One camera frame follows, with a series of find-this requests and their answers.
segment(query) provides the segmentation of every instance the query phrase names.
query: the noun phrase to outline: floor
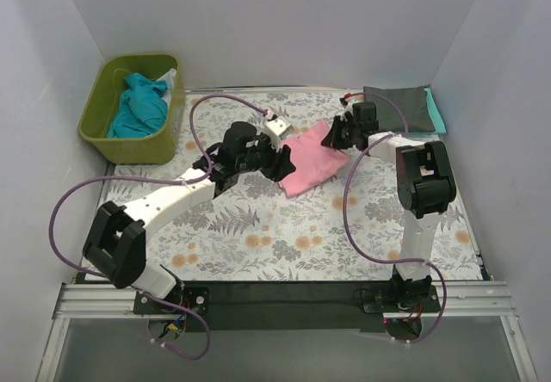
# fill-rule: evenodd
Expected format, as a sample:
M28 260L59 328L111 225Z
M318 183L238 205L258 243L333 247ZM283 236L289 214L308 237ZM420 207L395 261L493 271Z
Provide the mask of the floor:
M287 116L294 133L339 112L342 92L239 92L261 108ZM199 95L188 95L174 159L161 166L124 165L115 174L173 179L200 152L189 132L189 108ZM208 100L195 114L204 145L220 141L236 120L260 127L261 117L236 102ZM346 151L351 158L357 151ZM353 160L336 177L293 199L260 173L242 175L238 185L216 200L183 214L151 238L148 257L183 280L386 280L391 266L362 259L344 236L344 181ZM117 204L138 199L158 187L112 182L107 200ZM352 233L363 250L387 259L399 256L403 208L396 175L389 163L365 158L349 195ZM480 280L476 245L460 199L450 204L436 231L432 261L447 280Z

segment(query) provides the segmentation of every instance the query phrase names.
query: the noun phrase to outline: teal cloth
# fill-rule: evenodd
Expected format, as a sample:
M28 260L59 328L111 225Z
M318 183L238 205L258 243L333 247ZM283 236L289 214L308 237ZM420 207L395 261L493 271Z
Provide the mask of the teal cloth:
M432 92L430 91L430 88L425 88L424 91L427 93L427 109L429 110L430 120L435 128L433 134L445 134L446 126L444 125L442 116L438 112L438 108L436 107L436 103L432 97Z
M121 94L108 139L141 138L159 131L168 112L168 105L162 99L166 82L151 81L138 72L126 76L124 81L128 89Z

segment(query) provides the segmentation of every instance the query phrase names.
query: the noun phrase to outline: olive green basket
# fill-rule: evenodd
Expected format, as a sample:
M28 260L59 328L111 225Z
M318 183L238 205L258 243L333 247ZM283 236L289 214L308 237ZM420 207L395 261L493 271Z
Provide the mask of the olive green basket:
M170 68L176 69L176 78L163 128L139 139L108 139L111 121L119 110L121 93L127 89L124 77L139 72L154 81ZM168 163L176 152L184 103L185 92L176 57L165 53L123 55L108 61L97 75L78 123L78 133L112 163Z

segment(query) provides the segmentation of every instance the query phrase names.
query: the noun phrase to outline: white wall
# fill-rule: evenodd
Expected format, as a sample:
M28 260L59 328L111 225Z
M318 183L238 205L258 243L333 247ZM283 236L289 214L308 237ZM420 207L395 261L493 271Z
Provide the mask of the white wall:
M429 83L473 0L74 0L106 58L166 51L188 87Z
M551 0L476 0L433 89L482 255L551 380Z
M0 19L0 380L28 382L73 273L50 250L47 220L66 189L105 170L77 135L102 56L71 0L0 0ZM89 188L61 214L74 260L97 197Z

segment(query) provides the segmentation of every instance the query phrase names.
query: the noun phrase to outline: pink cloth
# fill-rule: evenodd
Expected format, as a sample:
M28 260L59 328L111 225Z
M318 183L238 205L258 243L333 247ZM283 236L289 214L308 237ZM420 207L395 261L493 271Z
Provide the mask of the pink cloth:
M300 136L283 142L291 147L291 162L296 167L294 173L279 183L287 197L295 197L328 180L349 162L343 152L321 146L328 132L329 124L320 121Z

